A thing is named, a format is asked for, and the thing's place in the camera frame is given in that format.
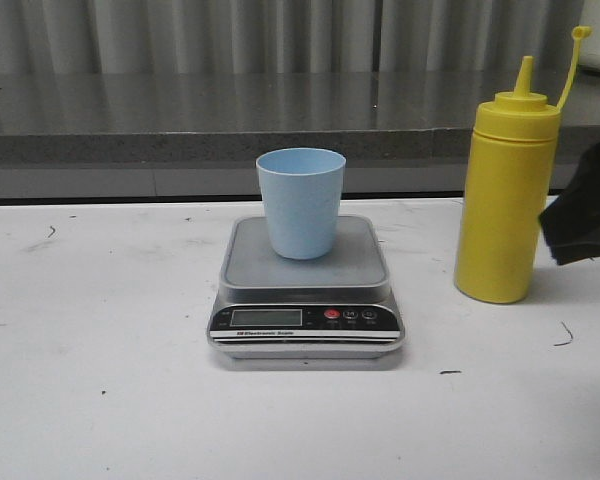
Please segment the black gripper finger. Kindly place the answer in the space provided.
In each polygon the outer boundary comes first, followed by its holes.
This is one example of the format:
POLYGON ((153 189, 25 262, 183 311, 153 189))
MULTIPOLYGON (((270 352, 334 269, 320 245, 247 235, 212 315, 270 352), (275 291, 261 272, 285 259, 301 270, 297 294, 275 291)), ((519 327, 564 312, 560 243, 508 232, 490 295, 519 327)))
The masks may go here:
POLYGON ((581 155, 567 187, 539 221, 557 264, 600 257, 600 143, 581 155))

